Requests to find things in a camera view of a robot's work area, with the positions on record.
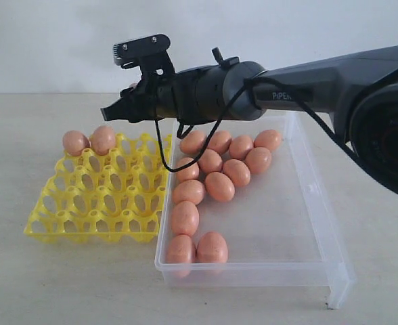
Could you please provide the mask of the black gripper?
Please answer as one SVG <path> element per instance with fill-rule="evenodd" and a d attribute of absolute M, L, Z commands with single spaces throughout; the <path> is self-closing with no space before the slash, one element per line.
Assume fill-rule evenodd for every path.
<path fill-rule="evenodd" d="M 169 86 L 175 75 L 170 58 L 121 58 L 119 66 L 124 69 L 138 67 L 141 78 L 135 87 L 122 90 L 119 100 L 100 109 L 104 121 L 139 123 L 177 116 Z"/>

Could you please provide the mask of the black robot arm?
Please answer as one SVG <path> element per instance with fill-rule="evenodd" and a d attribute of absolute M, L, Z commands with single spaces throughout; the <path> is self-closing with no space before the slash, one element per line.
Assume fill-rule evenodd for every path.
<path fill-rule="evenodd" d="M 139 83 L 102 109 L 105 121 L 194 126 L 255 121 L 267 110 L 307 113 L 371 178 L 398 195 L 398 45 L 276 70 L 213 50 L 215 64 L 175 72 L 164 50 L 116 56 L 140 67 Z"/>

